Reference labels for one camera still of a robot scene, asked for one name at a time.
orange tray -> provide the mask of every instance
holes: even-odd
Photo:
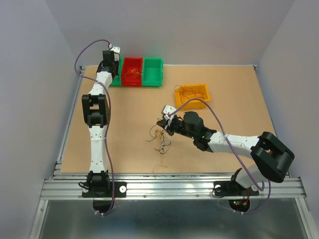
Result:
[[[180,86],[178,89],[175,89],[175,99],[178,108],[186,101],[194,98],[200,98],[205,102],[210,101],[210,96],[206,84],[183,85]],[[205,107],[206,105],[201,101],[191,101],[182,109],[202,109]]]

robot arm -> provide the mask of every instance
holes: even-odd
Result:
[[[185,112],[183,119],[169,115],[176,109],[166,105],[162,110],[163,119],[157,125],[172,136],[174,133],[192,138],[194,145],[202,151],[233,153],[223,133],[204,126],[203,119],[196,112]],[[238,155],[252,158],[256,164],[248,168],[257,182],[281,183],[294,159],[294,154],[272,133],[261,136],[226,135]],[[253,185],[245,170],[238,169],[233,175],[228,190],[246,190]]]
[[[118,75],[120,48],[113,47],[103,51],[96,82],[87,95],[82,96],[84,122],[89,127],[91,139],[91,165],[87,180],[79,185],[83,188],[83,197],[106,197],[110,194],[110,178],[105,160],[105,133],[110,121],[106,89]]]

white bolt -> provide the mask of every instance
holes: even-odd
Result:
[[[252,189],[253,191],[255,191],[255,192],[257,192],[257,191],[258,191],[258,188],[257,188],[257,186],[256,186],[256,185],[251,186],[251,189]]]
[[[120,187],[120,192],[121,192],[121,193],[126,192],[126,187],[125,187],[125,186],[121,186],[121,187]]]

white wall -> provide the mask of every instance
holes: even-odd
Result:
[[[239,65],[257,64],[293,1],[46,0],[74,55],[107,38],[123,56]],[[96,64],[101,45],[82,64]]]
[[[297,0],[267,47],[257,74],[276,133],[295,153],[319,228],[319,1]]]
[[[70,109],[74,56],[43,0],[0,1],[0,237],[28,238]]]

wooden board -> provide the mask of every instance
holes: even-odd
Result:
[[[96,77],[96,66],[86,67],[85,75]],[[176,106],[175,85],[206,83],[209,103],[226,133],[260,135],[274,132],[263,95],[252,66],[164,66],[163,87],[110,87],[112,118],[108,146],[116,173],[200,173],[234,172],[240,167],[232,154],[209,153],[197,149],[192,140],[175,134],[171,148],[160,155],[151,139],[150,128],[161,118],[166,104]],[[81,97],[93,82],[84,79],[78,96],[66,144],[61,172],[86,173],[90,167],[90,136],[83,120]],[[210,129],[220,131],[209,109],[196,110]],[[167,166],[156,166],[160,161]],[[243,157],[247,166],[253,161]]]

